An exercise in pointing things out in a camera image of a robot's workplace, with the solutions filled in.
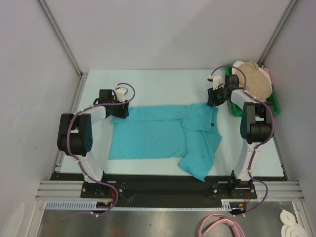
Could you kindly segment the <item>teal polo shirt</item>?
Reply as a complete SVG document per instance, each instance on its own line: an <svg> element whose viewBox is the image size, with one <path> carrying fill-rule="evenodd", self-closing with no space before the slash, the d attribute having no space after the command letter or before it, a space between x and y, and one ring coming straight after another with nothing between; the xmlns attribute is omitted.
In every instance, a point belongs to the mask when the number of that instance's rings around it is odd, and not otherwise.
<svg viewBox="0 0 316 237"><path fill-rule="evenodd" d="M131 107L112 118L110 160L179 158L178 167L205 181L222 136L218 109L206 103Z"/></svg>

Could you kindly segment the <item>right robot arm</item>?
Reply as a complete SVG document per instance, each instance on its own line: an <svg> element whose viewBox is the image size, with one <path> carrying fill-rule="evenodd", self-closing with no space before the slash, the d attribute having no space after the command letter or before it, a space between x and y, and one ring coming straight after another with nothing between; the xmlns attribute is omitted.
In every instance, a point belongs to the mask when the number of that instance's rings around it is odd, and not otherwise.
<svg viewBox="0 0 316 237"><path fill-rule="evenodd" d="M224 83L221 83L221 80L218 75L210 75L208 81L212 83L212 87L207 90L207 104L216 107L231 101L242 109L240 135L243 144L238 163L228 181L229 195L239 198L245 190L252 189L257 158L263 145L273 137L274 107L240 87L237 75L226 75Z"/></svg>

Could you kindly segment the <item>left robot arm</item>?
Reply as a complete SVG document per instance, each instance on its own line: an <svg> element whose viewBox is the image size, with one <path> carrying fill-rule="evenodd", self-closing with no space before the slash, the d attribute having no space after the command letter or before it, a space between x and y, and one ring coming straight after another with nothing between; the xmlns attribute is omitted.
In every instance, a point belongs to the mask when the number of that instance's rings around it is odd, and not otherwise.
<svg viewBox="0 0 316 237"><path fill-rule="evenodd" d="M126 87L99 90L99 97L92 105L76 114L63 113L60 117L57 147L72 156L81 169L84 180L93 183L92 192L102 198L108 194L109 185L102 181L103 170L92 154L93 129L97 122L110 116L128 117L129 100Z"/></svg>

